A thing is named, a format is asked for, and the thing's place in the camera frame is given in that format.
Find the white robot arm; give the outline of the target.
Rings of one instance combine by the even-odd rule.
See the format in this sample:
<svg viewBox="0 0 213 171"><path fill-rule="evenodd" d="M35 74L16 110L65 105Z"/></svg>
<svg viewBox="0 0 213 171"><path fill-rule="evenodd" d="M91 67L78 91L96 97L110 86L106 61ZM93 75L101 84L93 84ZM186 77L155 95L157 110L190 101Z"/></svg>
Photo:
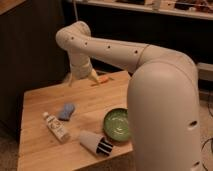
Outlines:
<svg viewBox="0 0 213 171"><path fill-rule="evenodd" d="M132 74L127 108L137 171L202 171L198 71L186 54L151 44L93 38L75 22L56 33L73 77L97 79L95 58Z"/></svg>

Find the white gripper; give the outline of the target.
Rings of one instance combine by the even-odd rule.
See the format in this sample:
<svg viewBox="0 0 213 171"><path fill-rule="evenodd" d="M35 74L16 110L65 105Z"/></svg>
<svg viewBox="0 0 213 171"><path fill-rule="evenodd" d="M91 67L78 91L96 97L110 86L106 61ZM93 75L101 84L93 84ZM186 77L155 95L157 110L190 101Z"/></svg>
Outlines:
<svg viewBox="0 0 213 171"><path fill-rule="evenodd" d="M96 84L100 83L99 76L96 71L92 69L90 58L87 55L77 51L69 52L68 55L71 73L76 79L83 79L88 76L89 80ZM69 75L68 86L72 85L72 74Z"/></svg>

